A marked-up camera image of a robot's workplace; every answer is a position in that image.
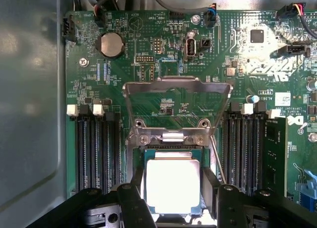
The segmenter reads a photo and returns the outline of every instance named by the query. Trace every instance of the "motherboard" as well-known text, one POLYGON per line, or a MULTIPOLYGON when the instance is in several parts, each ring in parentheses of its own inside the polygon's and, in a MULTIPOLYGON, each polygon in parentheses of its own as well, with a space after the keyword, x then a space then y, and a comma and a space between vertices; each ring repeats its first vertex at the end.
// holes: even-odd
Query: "motherboard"
MULTIPOLYGON (((193 76, 233 87, 214 133, 227 183, 247 194, 264 183, 301 203, 300 185, 311 179, 305 171, 317 173, 317 43, 297 16, 276 15, 114 11, 96 20, 92 11, 69 12, 63 32, 67 114, 85 118, 67 121, 69 196, 90 186, 109 191, 129 179, 125 83, 193 76), (263 144, 271 148, 265 155, 263 144)), ((306 11, 306 20, 317 29, 317 12, 306 11)), ((172 88, 133 95, 131 102, 148 127, 179 129, 196 127, 202 118, 212 122, 221 99, 172 88)), ((208 163, 220 178, 212 155, 208 163)))

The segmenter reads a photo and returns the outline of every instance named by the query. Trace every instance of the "green circuit board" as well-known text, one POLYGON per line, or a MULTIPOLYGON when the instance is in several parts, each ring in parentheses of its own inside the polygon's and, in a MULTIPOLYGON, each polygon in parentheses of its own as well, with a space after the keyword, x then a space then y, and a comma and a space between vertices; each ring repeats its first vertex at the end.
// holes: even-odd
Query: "green circuit board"
MULTIPOLYGON (((307 113, 311 93, 308 80, 317 72, 317 45, 311 44, 311 56, 279 56, 286 42, 303 41, 309 36, 297 17, 275 19, 276 11, 218 11, 216 25, 206 28, 202 21, 169 20, 168 11, 106 12, 106 28, 94 22, 92 11, 70 12, 75 23, 76 42, 66 41, 66 103, 92 107, 94 100, 111 100, 105 111, 120 118, 120 181, 126 181, 125 139, 131 125, 122 87, 126 82, 152 82, 162 76, 195 76, 202 82, 228 82, 234 90, 231 101, 246 103, 257 95, 267 109, 281 109, 287 118, 287 191, 299 203, 297 183, 305 182, 304 169, 317 173, 317 143, 308 135, 317 132, 315 114, 307 113), (187 33, 195 33, 197 53, 193 60, 184 57, 187 33), (105 59, 96 50, 96 39, 115 32, 124 42, 124 53, 117 59, 105 59), (202 41, 210 40, 209 47, 202 41), (85 58, 88 66, 81 67, 85 58)), ((317 28, 317 12, 306 13, 312 28, 317 28)), ((132 98, 135 115, 148 126, 178 129, 195 127, 200 118, 213 121, 221 95, 188 94, 174 89, 165 94, 140 94, 132 98)), ((75 124, 67 122, 67 186, 75 187, 75 124)), ((216 132, 219 147, 221 127, 216 132)))

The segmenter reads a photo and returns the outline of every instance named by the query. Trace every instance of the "capacitor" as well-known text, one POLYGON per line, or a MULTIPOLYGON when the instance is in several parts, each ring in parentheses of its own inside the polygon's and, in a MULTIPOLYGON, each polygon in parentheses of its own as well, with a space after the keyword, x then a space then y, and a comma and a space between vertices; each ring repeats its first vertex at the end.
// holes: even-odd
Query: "capacitor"
POLYGON ((260 97, 258 97, 257 95, 249 95, 246 98, 247 103, 257 103, 259 102, 260 97))
POLYGON ((192 24, 198 25, 198 24, 200 24, 200 21, 201 21, 201 18, 197 14, 193 15, 191 18, 192 24))
POLYGON ((317 134, 316 134, 316 133, 310 133, 310 134, 308 135, 308 140, 309 140, 310 142, 317 142, 317 134))
POLYGON ((308 83, 307 83, 307 89, 309 90, 309 91, 316 91, 317 90, 317 81, 309 81, 308 83))

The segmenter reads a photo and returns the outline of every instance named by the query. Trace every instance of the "white dimm latch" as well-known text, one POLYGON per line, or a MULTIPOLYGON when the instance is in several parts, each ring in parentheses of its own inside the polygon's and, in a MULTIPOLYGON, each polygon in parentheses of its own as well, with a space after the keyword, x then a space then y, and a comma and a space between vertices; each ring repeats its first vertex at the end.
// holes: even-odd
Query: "white dimm latch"
POLYGON ((95 116, 103 116, 105 114, 103 105, 102 104, 94 104, 93 114, 95 116))
POLYGON ((241 114, 243 115, 251 115, 253 114, 253 104, 252 103, 244 103, 242 108, 240 109, 241 114))
POLYGON ((71 117, 78 117, 79 111, 76 104, 68 104, 66 114, 71 117))
POLYGON ((271 110, 267 111, 266 114, 268 115, 269 119, 278 118, 281 116, 281 110, 277 109, 277 108, 271 109, 271 110))

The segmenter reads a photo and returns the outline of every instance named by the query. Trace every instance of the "white sticker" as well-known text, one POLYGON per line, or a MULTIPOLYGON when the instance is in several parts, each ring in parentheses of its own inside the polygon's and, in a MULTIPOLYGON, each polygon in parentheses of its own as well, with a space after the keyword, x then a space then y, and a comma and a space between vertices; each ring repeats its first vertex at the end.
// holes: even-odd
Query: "white sticker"
POLYGON ((290 92, 276 92, 275 106, 291 106, 291 93, 290 92))

